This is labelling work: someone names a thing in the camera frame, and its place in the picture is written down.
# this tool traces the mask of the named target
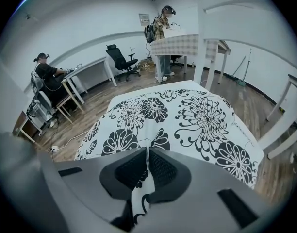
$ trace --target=black t-shirt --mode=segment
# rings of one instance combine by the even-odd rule
[[[36,73],[37,75],[44,80],[44,83],[47,87],[47,89],[50,90],[56,90],[61,87],[61,83],[59,83],[56,78],[53,76],[57,68],[51,67],[50,65],[46,63],[40,63],[36,67]]]

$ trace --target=white wall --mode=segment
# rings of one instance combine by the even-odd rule
[[[165,5],[170,5],[174,8],[176,15],[169,19],[170,22],[173,21],[181,25],[186,29],[186,33],[198,33],[196,0],[158,0],[156,3],[159,13]],[[288,80],[288,74],[297,77],[297,70],[294,67],[271,53],[240,43],[227,41],[227,44],[231,48],[231,54],[227,57],[225,72],[232,75],[246,55],[245,61],[235,75],[242,79],[251,48],[251,63],[245,81],[263,91],[275,102],[280,99],[283,93]],[[196,56],[189,56],[188,63],[196,63],[196,59]],[[218,54],[215,64],[216,70],[221,70],[222,62],[223,55]],[[295,91],[296,88],[292,86],[284,103],[281,105],[283,109],[287,109],[288,101],[295,95]]]
[[[30,73],[34,69],[33,59],[44,52],[50,55],[48,61],[56,59],[66,51],[105,35],[142,31],[139,13],[155,18],[154,5],[144,0],[84,0],[61,9],[48,18],[33,23],[20,35],[8,29],[9,42],[3,42],[0,55],[9,68],[17,85],[24,90],[29,84]],[[139,58],[145,58],[145,38],[131,38],[117,41],[123,53],[130,53],[129,47],[139,47],[133,51]],[[89,63],[105,56],[105,45],[83,50],[58,67],[75,67],[78,63]]]
[[[27,99],[0,59],[0,133],[13,131]]]

